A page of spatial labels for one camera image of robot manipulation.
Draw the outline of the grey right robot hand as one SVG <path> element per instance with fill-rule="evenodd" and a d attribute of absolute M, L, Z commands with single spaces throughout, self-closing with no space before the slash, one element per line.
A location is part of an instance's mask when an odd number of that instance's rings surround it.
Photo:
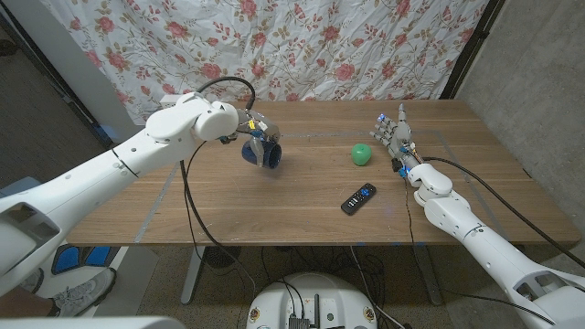
<path fill-rule="evenodd" d="M 375 130 L 369 134 L 387 148 L 391 156 L 392 170 L 401 177 L 406 178 L 411 169 L 423 163 L 416 154 L 403 103 L 399 105 L 399 117 L 396 122 L 381 113 Z"/>

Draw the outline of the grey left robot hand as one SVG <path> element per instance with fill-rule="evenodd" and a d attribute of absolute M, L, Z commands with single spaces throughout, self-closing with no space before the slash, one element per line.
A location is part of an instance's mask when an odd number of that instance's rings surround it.
<path fill-rule="evenodd" d="M 279 127 L 259 112 L 237 109 L 237 113 L 239 125 L 235 132 L 221 136 L 219 140 L 227 144 L 235 141 L 240 134 L 247 134 L 250 139 L 242 145 L 242 158 L 258 167 L 275 169 L 282 157 Z"/>

